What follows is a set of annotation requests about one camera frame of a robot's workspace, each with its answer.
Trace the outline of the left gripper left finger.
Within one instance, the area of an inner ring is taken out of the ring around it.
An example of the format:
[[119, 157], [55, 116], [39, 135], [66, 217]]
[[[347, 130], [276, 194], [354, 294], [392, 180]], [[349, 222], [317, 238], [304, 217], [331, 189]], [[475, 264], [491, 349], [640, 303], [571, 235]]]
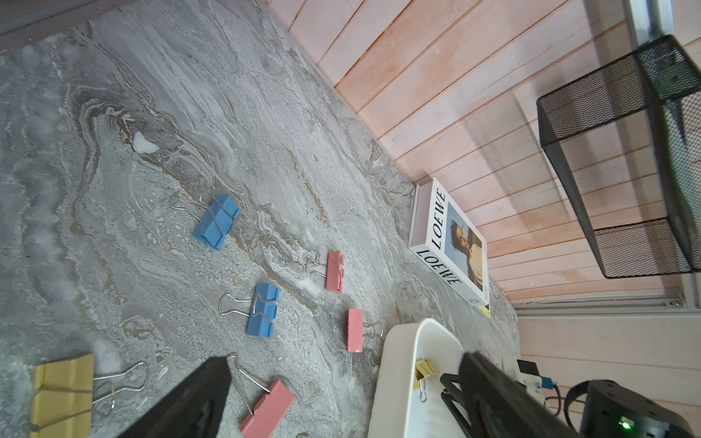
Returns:
[[123, 437], [216, 437], [232, 376], [224, 357], [211, 357], [132, 424]]

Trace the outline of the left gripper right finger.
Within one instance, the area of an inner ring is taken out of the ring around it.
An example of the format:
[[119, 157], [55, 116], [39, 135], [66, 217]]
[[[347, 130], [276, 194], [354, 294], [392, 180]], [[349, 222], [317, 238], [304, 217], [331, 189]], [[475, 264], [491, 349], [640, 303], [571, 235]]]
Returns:
[[576, 437], [526, 389], [479, 352], [440, 376], [441, 399], [462, 437]]

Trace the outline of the white storage box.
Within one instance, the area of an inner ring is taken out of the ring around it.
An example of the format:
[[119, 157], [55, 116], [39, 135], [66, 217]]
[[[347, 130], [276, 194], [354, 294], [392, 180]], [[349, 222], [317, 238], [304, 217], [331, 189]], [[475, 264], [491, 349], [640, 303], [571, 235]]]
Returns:
[[462, 437], [454, 416], [441, 399], [438, 377], [425, 384], [427, 401], [414, 389], [415, 365], [432, 362], [440, 375], [456, 374], [464, 349], [434, 319], [393, 327], [384, 339], [383, 357], [372, 405], [370, 437]]

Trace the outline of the small pink binder clip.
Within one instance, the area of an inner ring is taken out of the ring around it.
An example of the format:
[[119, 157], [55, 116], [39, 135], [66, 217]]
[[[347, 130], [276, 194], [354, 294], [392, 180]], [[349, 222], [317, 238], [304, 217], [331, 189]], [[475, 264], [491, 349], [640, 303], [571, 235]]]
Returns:
[[347, 319], [347, 350], [351, 353], [363, 352], [364, 340], [381, 339], [383, 326], [379, 322], [366, 322], [362, 310], [351, 308]]

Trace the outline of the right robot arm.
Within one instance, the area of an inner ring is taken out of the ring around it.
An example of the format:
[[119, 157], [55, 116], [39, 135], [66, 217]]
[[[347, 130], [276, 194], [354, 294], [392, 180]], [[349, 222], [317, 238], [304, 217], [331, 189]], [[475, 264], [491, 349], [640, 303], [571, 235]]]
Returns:
[[570, 405], [586, 398], [579, 434], [584, 437], [692, 437], [681, 415], [610, 380], [591, 380], [571, 388], [562, 402], [567, 425]]

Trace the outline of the blue binder clip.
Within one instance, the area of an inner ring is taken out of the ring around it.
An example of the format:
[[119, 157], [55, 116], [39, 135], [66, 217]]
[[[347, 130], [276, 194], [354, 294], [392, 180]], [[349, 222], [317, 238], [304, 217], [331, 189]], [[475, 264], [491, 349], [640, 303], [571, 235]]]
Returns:
[[[230, 293], [222, 295], [218, 302], [218, 311], [221, 316], [237, 314], [248, 318], [246, 334], [248, 336], [271, 338], [275, 328], [277, 309], [281, 289], [268, 283], [258, 284], [251, 299], [237, 299]], [[236, 308], [225, 308], [225, 304], [250, 304], [249, 312]]]
[[174, 193], [169, 199], [169, 207], [198, 219], [199, 223], [193, 232], [193, 237], [215, 250], [220, 250], [241, 213], [232, 195], [217, 195], [213, 186], [204, 189], [197, 201], [189, 200], [190, 204], [204, 209], [202, 216], [196, 215], [184, 204], [177, 204], [176, 201], [182, 195], [186, 196], [186, 193], [184, 191]]

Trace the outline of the yellow binder clip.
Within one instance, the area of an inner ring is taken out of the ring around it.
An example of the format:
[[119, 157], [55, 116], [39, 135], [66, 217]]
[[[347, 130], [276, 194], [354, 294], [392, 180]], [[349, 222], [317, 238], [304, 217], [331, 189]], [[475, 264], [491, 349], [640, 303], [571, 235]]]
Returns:
[[85, 353], [34, 370], [30, 437], [88, 437], [96, 419], [114, 412], [118, 396], [142, 392], [149, 366], [138, 361], [121, 372], [96, 374], [96, 356]]

